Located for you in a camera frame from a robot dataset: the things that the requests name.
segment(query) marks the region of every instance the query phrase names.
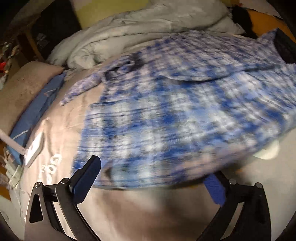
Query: bed sheet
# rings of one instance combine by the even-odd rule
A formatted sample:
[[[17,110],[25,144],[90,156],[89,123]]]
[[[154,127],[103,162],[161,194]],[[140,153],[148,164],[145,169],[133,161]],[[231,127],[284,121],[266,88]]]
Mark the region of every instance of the bed sheet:
[[[38,180],[49,185],[70,177],[85,112],[91,103],[98,100],[104,86],[98,85],[65,106],[59,106],[59,101],[75,82],[92,71],[78,73],[64,84],[32,132],[27,146],[41,130],[44,131],[45,142],[31,167],[24,168],[19,188],[25,192],[30,194]],[[228,178],[236,178],[240,184],[263,184],[271,215],[272,240],[279,236],[296,210],[295,137],[296,130],[284,136],[280,140],[280,153],[272,160],[250,157],[223,170]],[[28,196],[22,194],[20,199],[26,213]],[[219,208],[203,184],[180,189],[159,187],[130,191],[91,188],[85,201],[78,207],[103,241],[158,241],[163,237],[168,240],[194,240]],[[65,232],[73,236],[59,205],[55,205],[55,208]]]
[[[35,127],[28,145],[40,132],[45,142],[41,154],[24,168],[19,183],[22,210],[26,213],[28,195],[39,180],[43,184],[58,183],[70,177],[72,160],[79,144],[85,111],[97,101],[103,84],[85,92],[66,106],[59,101],[76,81],[91,71],[83,71],[67,81],[57,98]],[[59,205],[57,214],[66,233],[73,237]],[[175,189],[149,188],[133,191],[110,191],[91,188],[86,200],[78,205],[93,230],[106,240],[194,240],[219,206],[214,204],[204,185]]]

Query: pillow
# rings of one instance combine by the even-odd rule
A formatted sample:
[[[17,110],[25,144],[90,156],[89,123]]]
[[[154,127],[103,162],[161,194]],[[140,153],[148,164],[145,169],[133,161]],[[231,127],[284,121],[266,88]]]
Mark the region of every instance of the pillow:
[[[0,91],[0,129],[7,135],[39,91],[63,67],[32,61],[20,68]]]
[[[15,124],[10,138],[14,139],[18,144],[26,147],[27,141],[32,133],[32,130],[43,116],[44,112],[49,108],[55,100],[58,92],[64,84],[65,73],[53,77],[32,100],[26,110]],[[22,156],[10,146],[7,146],[9,152],[15,158],[18,164],[22,164]]]

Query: beige pillow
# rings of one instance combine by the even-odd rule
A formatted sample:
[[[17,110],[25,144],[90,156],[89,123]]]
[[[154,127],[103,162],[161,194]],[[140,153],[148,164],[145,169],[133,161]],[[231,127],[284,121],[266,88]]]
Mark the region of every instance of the beige pillow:
[[[63,70],[63,67],[37,61],[21,67],[0,91],[0,129],[9,135],[39,91]]]

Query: metal screw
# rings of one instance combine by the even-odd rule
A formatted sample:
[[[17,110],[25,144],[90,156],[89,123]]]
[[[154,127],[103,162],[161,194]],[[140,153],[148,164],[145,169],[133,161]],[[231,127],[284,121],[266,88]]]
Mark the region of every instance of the metal screw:
[[[263,186],[262,186],[261,183],[256,183],[256,187],[258,187],[258,188],[263,188]]]
[[[40,187],[41,185],[42,185],[41,182],[37,182],[37,183],[35,183],[34,187],[38,188],[38,187]]]
[[[230,185],[235,185],[237,181],[235,179],[229,179],[229,184]]]
[[[68,182],[69,182],[69,178],[63,178],[62,180],[61,180],[61,183],[62,184],[67,184]]]

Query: gray comforter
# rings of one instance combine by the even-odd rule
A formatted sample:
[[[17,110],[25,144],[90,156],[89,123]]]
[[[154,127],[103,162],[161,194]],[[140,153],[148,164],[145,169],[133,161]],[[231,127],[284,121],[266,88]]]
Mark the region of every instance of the gray comforter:
[[[240,34],[219,0],[158,0],[145,9],[98,21],[61,41],[48,57],[55,65],[91,69],[98,63],[173,32],[189,29]]]

